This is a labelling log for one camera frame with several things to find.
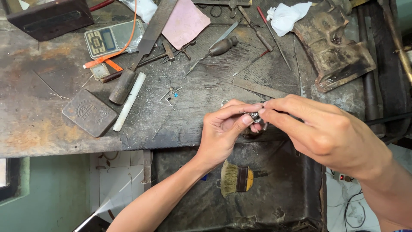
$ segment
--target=orange strap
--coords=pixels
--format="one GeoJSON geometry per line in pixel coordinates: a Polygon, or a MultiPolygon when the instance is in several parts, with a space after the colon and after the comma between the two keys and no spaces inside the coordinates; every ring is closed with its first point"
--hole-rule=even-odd
{"type": "Polygon", "coordinates": [[[106,64],[110,65],[110,67],[116,69],[116,71],[121,71],[121,70],[123,70],[122,67],[120,67],[120,66],[117,65],[115,62],[111,61],[110,59],[106,59],[104,62],[106,62],[106,64]]]}

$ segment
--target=white rod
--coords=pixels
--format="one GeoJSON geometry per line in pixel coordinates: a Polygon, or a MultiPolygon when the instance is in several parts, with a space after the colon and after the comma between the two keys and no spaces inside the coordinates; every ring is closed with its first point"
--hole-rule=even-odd
{"type": "Polygon", "coordinates": [[[142,88],[143,82],[146,79],[146,75],[144,73],[139,73],[136,82],[133,85],[133,88],[130,91],[130,95],[124,104],[122,111],[120,112],[119,118],[116,120],[115,125],[113,126],[114,131],[120,131],[122,129],[123,123],[126,120],[127,115],[130,112],[131,107],[133,106],[134,101],[137,98],[137,94],[142,88]]]}

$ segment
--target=right hand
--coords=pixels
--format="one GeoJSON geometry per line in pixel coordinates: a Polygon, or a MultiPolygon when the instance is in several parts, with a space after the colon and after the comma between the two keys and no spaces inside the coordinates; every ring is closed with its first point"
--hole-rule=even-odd
{"type": "Polygon", "coordinates": [[[296,150],[332,170],[370,180],[392,160],[391,151],[366,124],[334,105],[288,95],[263,106],[259,115],[264,121],[288,134],[296,150]]]}

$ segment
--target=embossed metal block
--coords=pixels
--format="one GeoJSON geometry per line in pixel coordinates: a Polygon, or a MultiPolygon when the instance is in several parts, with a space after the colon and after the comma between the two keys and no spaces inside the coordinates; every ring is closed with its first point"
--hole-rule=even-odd
{"type": "Polygon", "coordinates": [[[62,113],[94,137],[102,136],[117,119],[117,112],[89,91],[82,89],[62,113]]]}

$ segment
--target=white tiled wall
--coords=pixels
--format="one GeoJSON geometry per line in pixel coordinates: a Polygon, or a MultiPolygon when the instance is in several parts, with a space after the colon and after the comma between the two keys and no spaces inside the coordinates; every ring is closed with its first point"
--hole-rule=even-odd
{"type": "MultiPolygon", "coordinates": [[[[412,171],[412,151],[393,144],[390,144],[388,147],[392,151],[394,158],[409,171],[412,171]]],[[[351,196],[360,191],[361,186],[352,182],[334,180],[329,169],[327,170],[326,176],[328,230],[330,232],[346,232],[343,218],[346,202],[351,196]]],[[[346,215],[347,221],[354,227],[360,226],[366,216],[364,224],[359,228],[352,228],[349,224],[346,224],[348,232],[358,230],[368,230],[371,232],[381,231],[378,219],[366,203],[363,194],[352,198],[346,215]]]]}
{"type": "MultiPolygon", "coordinates": [[[[105,152],[112,159],[117,152],[105,152]]],[[[101,153],[91,154],[90,202],[94,212],[108,222],[113,220],[107,212],[110,209],[116,217],[120,211],[143,193],[143,151],[119,152],[109,162],[101,153]]]]}

